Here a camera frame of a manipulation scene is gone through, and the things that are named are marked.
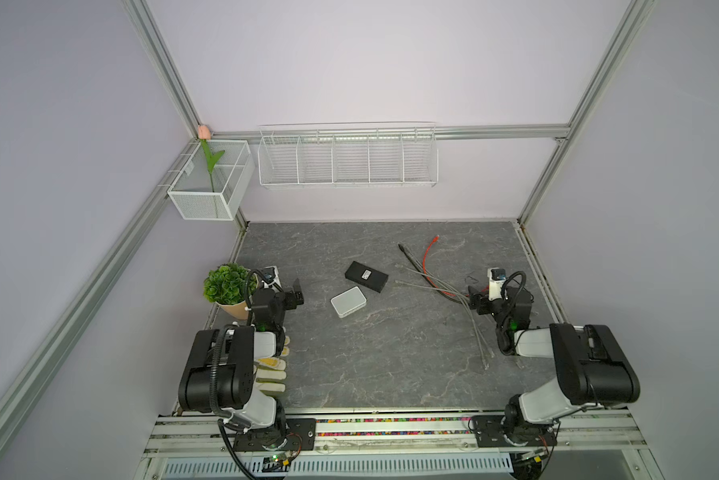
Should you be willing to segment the white network switch box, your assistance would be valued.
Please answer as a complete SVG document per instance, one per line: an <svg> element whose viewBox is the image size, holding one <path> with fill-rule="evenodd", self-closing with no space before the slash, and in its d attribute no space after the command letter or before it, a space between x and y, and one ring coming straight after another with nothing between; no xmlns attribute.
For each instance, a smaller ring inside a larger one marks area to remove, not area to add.
<svg viewBox="0 0 719 480"><path fill-rule="evenodd" d="M331 306L339 318L346 318L367 306L367 298L361 292L361 288L356 286L333 297Z"/></svg>

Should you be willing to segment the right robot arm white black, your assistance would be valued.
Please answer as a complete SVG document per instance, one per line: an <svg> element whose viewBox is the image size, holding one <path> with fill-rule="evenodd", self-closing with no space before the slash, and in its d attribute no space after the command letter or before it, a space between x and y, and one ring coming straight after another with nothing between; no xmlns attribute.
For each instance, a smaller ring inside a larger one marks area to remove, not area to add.
<svg viewBox="0 0 719 480"><path fill-rule="evenodd" d="M555 376L533 391L517 394L502 414L473 416L467 428L477 445L551 447L563 418L585 410L636 402L641 384L611 329L605 325L529 324L531 294L504 287L497 298L471 288L469 307L495 321L501 353L553 360Z"/></svg>

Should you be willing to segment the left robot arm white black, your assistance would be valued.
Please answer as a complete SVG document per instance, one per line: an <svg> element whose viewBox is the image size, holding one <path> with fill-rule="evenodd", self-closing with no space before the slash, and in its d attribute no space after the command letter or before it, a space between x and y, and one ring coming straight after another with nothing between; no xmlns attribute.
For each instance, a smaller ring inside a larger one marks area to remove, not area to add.
<svg viewBox="0 0 719 480"><path fill-rule="evenodd" d="M285 314L305 303L301 287L257 290L245 324L197 333L179 383L185 411L211 413L222 438L240 451L291 448L296 434L275 398L285 389L290 338Z"/></svg>

